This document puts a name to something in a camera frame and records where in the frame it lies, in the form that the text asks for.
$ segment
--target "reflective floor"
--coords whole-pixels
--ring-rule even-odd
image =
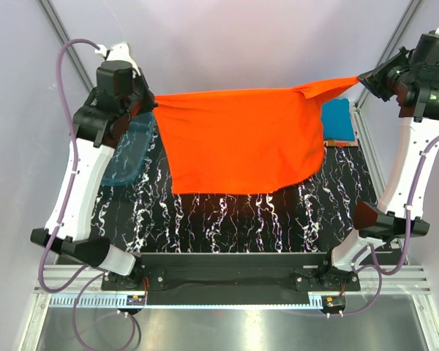
[[[365,304],[348,297],[348,310]],[[78,328],[96,350],[117,350],[132,331],[107,309],[79,309]],[[421,351],[427,350],[408,296],[382,296],[366,313],[327,320],[316,311],[150,310],[136,314],[137,332],[127,350],[146,351]],[[50,309],[38,350],[83,350],[72,332],[70,309]]]

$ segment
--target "plastic container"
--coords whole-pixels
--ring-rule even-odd
[[[136,116],[120,140],[102,176],[103,186],[123,186],[133,183],[140,174],[154,128],[152,112]]]

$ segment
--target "gray wall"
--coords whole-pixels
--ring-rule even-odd
[[[404,36],[402,44],[407,48],[414,48],[422,33],[437,27],[439,27],[439,0],[425,1]],[[363,106],[364,118],[386,182],[397,155],[398,111],[394,99],[383,103],[370,97]],[[424,266],[439,311],[439,153],[424,198],[424,219],[431,224],[431,229],[426,238],[412,241],[410,258],[413,262]]]
[[[128,41],[155,94],[357,75],[376,64],[408,2],[53,0],[71,37]],[[90,52],[81,57],[97,68]]]
[[[35,0],[0,1],[0,351],[16,350],[68,155],[55,81],[59,44]],[[86,94],[66,65],[72,110]]]

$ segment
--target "blue square object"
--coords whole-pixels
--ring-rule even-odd
[[[333,99],[322,106],[324,140],[354,141],[348,99]]]

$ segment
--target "white panel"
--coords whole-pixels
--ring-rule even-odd
[[[358,75],[375,66],[408,2],[53,0],[71,37],[128,41],[155,94]],[[100,60],[79,54],[94,77]]]
[[[37,1],[0,1],[0,350],[18,349],[42,254],[29,236],[50,216],[67,163],[58,51]],[[69,64],[63,77],[75,110],[86,94]]]
[[[422,33],[439,27],[439,0],[425,1],[402,38],[401,45],[414,48]],[[395,98],[384,103],[369,97],[363,115],[380,163],[385,182],[397,155],[399,143],[399,108]],[[411,241],[410,258],[424,266],[439,311],[439,152],[424,198],[424,219],[431,224],[426,238]]]

